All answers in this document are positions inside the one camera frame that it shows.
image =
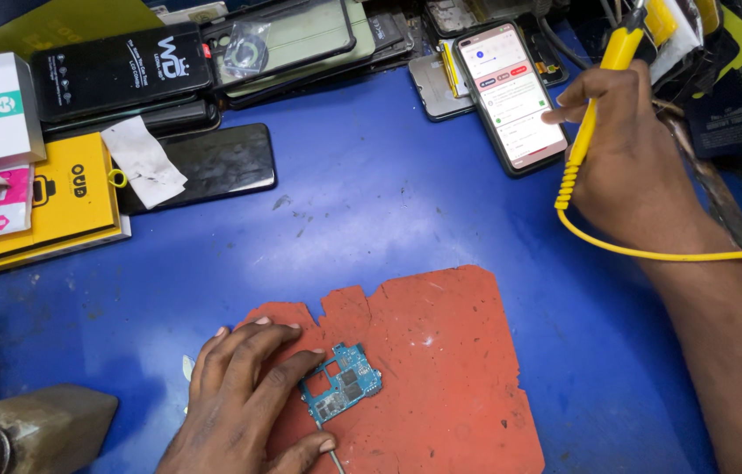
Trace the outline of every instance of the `hand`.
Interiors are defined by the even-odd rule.
[[[269,318],[233,332],[220,327],[198,353],[187,418],[157,472],[300,474],[321,453],[335,449],[333,434],[316,431],[274,460],[266,459],[271,426],[289,393],[324,361],[323,349],[297,352],[257,384],[263,361],[300,335],[299,325],[276,325]]]
[[[695,197],[670,131],[655,118],[650,89],[643,61],[626,71],[592,68],[557,97],[560,108],[542,116],[546,123],[580,122],[587,100],[597,99],[596,129],[570,202],[631,248],[729,251],[731,243]]]

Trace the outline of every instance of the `cardboard box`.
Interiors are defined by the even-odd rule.
[[[128,216],[119,216],[115,227],[108,230],[89,233],[69,241],[56,242],[45,247],[31,249],[18,254],[0,258],[0,272],[17,266],[28,265],[48,258],[82,251],[97,245],[109,244],[131,237],[131,220]]]
[[[100,134],[52,142],[47,155],[35,169],[31,229],[0,235],[0,259],[119,225],[111,156]]]
[[[13,52],[0,54],[0,168],[46,156],[29,65]]]

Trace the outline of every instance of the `blue workbench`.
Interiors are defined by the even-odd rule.
[[[0,275],[0,398],[61,382],[119,397],[93,472],[155,467],[184,418],[181,356],[220,325],[463,264],[497,277],[545,472],[715,470],[659,298],[562,227],[560,166],[507,178],[478,117],[429,122],[406,68],[223,118],[253,122],[275,190],[136,217],[129,241]]]

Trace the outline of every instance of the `blue circuit board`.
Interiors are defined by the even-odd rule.
[[[333,353],[335,354],[333,359],[324,361],[298,383],[301,400],[310,407],[310,415],[318,424],[323,424],[383,388],[381,374],[368,364],[362,344],[346,348],[342,342],[333,348]],[[327,365],[334,362],[339,364],[340,369],[335,376],[326,370]],[[330,389],[321,395],[313,396],[307,387],[307,380],[319,376],[321,372],[330,382]]]

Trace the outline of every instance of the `wd logo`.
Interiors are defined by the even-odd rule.
[[[72,178],[72,194],[74,194],[76,198],[87,196],[87,178],[84,177],[83,173],[83,166],[75,165],[72,167],[72,174],[75,176]]]
[[[166,51],[160,54],[160,57],[166,59],[166,61],[163,61],[163,73],[169,79],[174,79],[178,76],[189,76],[187,73],[187,68],[189,66],[184,64],[184,61],[187,59],[178,59],[178,57],[172,54],[175,50],[175,45],[172,44],[172,38],[173,36],[170,36],[169,38],[158,42],[159,47],[166,48]]]

